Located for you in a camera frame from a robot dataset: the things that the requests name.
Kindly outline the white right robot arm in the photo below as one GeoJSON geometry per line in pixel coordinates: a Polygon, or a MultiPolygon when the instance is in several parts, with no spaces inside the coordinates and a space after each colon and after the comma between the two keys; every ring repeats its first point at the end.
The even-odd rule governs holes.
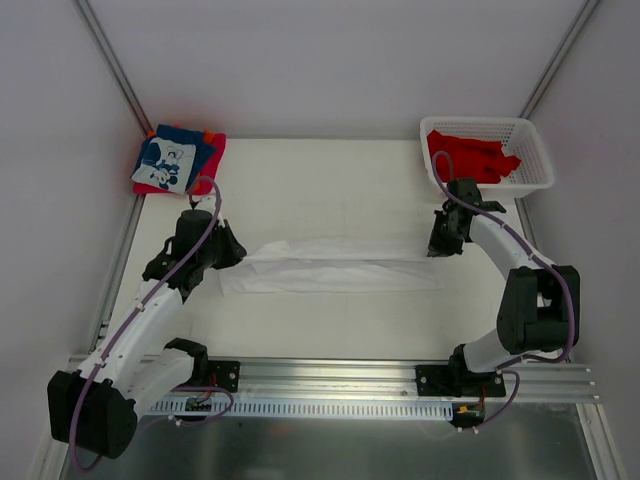
{"type": "Polygon", "coordinates": [[[579,338],[580,276],[541,255],[509,224],[504,207],[483,199],[472,178],[449,182],[427,254],[460,255],[480,247],[505,280],[496,326],[454,349],[446,365],[420,375],[421,386],[455,397],[504,393],[500,377],[523,360],[563,361],[579,338]]]}

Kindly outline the white t shirt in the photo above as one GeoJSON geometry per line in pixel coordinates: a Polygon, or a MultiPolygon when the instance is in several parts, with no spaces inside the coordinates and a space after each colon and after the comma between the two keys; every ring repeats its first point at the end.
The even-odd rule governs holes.
{"type": "Polygon", "coordinates": [[[434,291],[445,282],[414,241],[322,238],[266,244],[219,273],[230,294],[434,291]]]}

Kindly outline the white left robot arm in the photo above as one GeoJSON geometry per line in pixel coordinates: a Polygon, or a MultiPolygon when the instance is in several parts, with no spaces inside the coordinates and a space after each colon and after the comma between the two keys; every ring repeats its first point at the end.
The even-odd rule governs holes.
{"type": "Polygon", "coordinates": [[[148,365],[141,363],[164,325],[186,303],[207,271],[239,264],[246,251],[227,220],[202,209],[183,211],[175,232],[146,265],[120,326],[72,372],[58,371],[47,385],[51,437],[99,458],[118,458],[139,419],[173,390],[220,392],[206,346],[175,338],[148,365]]]}

